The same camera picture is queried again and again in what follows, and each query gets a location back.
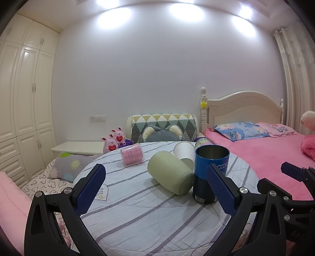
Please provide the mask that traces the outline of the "purple blanket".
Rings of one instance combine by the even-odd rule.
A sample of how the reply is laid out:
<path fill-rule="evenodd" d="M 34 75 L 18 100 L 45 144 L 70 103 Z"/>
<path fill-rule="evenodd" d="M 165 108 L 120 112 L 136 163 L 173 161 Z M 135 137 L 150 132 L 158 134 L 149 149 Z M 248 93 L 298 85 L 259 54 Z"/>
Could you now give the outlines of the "purple blanket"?
<path fill-rule="evenodd" d="M 120 144 L 120 147 L 130 146 L 133 144 L 133 141 L 130 139 L 125 139 L 123 143 Z"/>

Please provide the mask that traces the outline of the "clear pink green cup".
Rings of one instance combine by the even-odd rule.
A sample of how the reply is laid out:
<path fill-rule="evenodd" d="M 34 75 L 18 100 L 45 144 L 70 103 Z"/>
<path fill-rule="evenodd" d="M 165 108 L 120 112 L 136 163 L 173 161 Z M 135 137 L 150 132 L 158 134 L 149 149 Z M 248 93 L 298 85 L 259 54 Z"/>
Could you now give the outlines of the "clear pink green cup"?
<path fill-rule="evenodd" d="M 204 145 L 212 145 L 213 143 L 206 137 L 199 137 L 195 140 L 195 149 L 204 146 Z"/>

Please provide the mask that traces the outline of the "white nightstand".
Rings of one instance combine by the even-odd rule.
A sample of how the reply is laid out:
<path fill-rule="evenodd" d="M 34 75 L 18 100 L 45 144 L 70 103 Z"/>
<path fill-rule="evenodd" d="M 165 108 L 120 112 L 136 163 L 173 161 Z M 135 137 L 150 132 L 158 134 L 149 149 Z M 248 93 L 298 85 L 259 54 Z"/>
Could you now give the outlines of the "white nightstand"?
<path fill-rule="evenodd" d="M 68 152 L 79 155 L 102 155 L 102 141 L 67 141 L 51 149 L 54 153 Z"/>

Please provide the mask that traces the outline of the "grey flower pillow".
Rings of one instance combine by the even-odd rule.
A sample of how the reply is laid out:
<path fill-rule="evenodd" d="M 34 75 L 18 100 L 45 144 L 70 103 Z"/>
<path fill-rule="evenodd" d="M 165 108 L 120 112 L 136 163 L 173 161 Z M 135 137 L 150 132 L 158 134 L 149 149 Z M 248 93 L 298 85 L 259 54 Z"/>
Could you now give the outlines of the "grey flower pillow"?
<path fill-rule="evenodd" d="M 63 152 L 55 159 L 49 177 L 73 182 L 78 174 L 96 158 L 98 155 L 84 156 Z"/>

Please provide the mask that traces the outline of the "heart patterned sheet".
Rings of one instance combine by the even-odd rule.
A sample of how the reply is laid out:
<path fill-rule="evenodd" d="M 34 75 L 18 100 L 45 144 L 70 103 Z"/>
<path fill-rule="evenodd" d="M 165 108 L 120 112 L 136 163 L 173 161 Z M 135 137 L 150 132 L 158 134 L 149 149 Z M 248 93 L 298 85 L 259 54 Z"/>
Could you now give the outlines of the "heart patterned sheet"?
<path fill-rule="evenodd" d="M 59 178 L 51 178 L 51 171 L 54 168 L 55 161 L 56 159 L 51 161 L 41 174 L 34 176 L 33 179 L 21 188 L 22 192 L 24 192 L 30 199 L 32 199 L 35 193 L 39 190 L 46 195 L 51 195 L 62 192 L 66 187 L 73 186 L 71 182 Z"/>

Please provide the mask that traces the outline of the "blue cartoon pillow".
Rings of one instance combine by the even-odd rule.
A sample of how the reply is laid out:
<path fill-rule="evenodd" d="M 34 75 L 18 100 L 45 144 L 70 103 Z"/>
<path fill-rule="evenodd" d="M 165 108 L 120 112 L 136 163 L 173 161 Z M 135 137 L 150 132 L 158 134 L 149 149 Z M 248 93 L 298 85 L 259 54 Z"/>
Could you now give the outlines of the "blue cartoon pillow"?
<path fill-rule="evenodd" d="M 253 122 L 221 124 L 216 125 L 214 129 L 231 141 L 269 137 L 265 129 Z"/>

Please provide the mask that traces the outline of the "white paper cup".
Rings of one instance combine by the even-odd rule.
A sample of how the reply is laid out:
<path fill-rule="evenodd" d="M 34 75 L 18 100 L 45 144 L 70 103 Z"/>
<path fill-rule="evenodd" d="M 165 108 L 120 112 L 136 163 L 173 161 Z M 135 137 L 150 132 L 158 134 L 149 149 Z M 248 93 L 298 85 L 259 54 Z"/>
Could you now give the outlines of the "white paper cup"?
<path fill-rule="evenodd" d="M 195 148 L 191 142 L 181 141 L 173 150 L 175 157 L 185 163 L 192 171 L 194 170 Z"/>

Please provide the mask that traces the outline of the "blue black metal cup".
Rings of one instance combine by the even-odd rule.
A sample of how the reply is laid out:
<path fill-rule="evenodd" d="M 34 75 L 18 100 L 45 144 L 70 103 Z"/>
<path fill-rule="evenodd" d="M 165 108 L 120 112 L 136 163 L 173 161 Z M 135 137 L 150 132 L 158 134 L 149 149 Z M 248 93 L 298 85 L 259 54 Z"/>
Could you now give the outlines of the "blue black metal cup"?
<path fill-rule="evenodd" d="M 226 173 L 230 151 L 219 145 L 203 145 L 195 150 L 193 198 L 201 204 L 216 202 L 215 193 L 210 187 L 210 179 L 215 176 L 214 164 L 223 174 Z"/>

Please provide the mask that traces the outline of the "striped white quilt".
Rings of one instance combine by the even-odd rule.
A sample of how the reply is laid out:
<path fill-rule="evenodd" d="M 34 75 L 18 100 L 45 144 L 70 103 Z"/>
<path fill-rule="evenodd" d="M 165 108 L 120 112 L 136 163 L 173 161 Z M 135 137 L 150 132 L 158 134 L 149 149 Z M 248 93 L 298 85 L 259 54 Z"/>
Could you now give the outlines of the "striped white quilt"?
<path fill-rule="evenodd" d="M 203 255 L 230 220 L 219 203 L 202 205 L 191 193 L 176 196 L 147 171 L 159 151 L 173 152 L 174 142 L 141 145 L 144 162 L 125 167 L 118 150 L 99 156 L 106 169 L 96 199 L 81 220 L 107 255 Z"/>

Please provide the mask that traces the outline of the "pink bunny plush right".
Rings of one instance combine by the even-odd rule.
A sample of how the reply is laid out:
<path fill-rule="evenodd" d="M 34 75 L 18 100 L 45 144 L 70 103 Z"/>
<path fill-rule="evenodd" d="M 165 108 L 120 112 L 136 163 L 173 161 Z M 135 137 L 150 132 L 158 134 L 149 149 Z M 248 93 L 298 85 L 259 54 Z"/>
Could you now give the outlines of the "pink bunny plush right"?
<path fill-rule="evenodd" d="M 117 129 L 111 129 L 111 132 L 113 133 L 114 138 L 116 139 L 116 141 L 119 143 L 119 145 L 126 145 L 126 141 L 125 141 L 125 134 L 122 131 L 121 127 L 118 127 Z"/>

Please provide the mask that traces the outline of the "grey cat ear cushion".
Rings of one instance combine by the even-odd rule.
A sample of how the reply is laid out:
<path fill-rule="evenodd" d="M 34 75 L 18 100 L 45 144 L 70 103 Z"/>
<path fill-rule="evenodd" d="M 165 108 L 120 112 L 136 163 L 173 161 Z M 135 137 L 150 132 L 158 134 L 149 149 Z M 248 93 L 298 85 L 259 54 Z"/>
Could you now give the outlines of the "grey cat ear cushion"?
<path fill-rule="evenodd" d="M 165 129 L 148 126 L 142 134 L 144 142 L 181 141 L 182 137 L 183 133 L 177 125 L 169 125 Z"/>

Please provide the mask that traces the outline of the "cream wooden headboard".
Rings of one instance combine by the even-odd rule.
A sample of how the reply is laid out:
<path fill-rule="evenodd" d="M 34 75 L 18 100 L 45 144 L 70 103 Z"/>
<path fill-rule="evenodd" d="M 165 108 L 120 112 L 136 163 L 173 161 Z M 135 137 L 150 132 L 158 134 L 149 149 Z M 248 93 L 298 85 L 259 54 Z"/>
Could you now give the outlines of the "cream wooden headboard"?
<path fill-rule="evenodd" d="M 207 90 L 201 88 L 200 102 L 206 101 L 207 108 L 200 107 L 200 132 L 227 123 L 284 122 L 284 99 L 277 105 L 266 95 L 255 91 L 239 91 L 219 99 L 207 97 Z"/>

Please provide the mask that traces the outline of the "pink bed blanket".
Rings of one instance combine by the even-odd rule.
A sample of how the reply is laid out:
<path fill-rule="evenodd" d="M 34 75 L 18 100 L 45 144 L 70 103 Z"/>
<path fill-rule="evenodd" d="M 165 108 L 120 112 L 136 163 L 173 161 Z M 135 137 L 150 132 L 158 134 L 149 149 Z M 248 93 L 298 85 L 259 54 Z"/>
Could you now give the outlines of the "pink bed blanket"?
<path fill-rule="evenodd" d="M 214 144 L 224 146 L 231 153 L 241 157 L 256 172 L 259 179 L 269 179 L 290 193 L 294 200 L 313 199 L 303 182 L 281 172 L 281 165 L 284 162 L 300 168 L 314 167 L 314 160 L 301 151 L 301 144 L 305 138 L 303 134 L 240 141 L 231 141 L 210 129 L 207 129 L 204 135 Z"/>

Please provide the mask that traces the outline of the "wall switch panel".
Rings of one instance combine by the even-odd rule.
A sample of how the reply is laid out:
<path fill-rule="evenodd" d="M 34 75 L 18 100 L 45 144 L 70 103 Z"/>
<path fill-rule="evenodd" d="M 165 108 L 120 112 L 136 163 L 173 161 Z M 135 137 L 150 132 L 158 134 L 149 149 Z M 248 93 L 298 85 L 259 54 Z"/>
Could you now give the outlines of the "wall switch panel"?
<path fill-rule="evenodd" d="M 101 123 L 106 121 L 106 116 L 90 116 L 91 123 Z"/>

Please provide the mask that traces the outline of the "pink plush toy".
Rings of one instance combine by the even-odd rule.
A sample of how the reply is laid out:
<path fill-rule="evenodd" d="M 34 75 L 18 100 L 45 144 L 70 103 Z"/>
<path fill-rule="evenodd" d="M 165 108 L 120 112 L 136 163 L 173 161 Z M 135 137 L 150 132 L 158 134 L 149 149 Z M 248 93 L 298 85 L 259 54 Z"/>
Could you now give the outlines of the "pink plush toy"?
<path fill-rule="evenodd" d="M 314 131 L 315 112 L 306 111 L 301 117 L 301 124 L 307 129 Z M 301 144 L 303 154 L 315 161 L 315 135 L 306 135 Z"/>

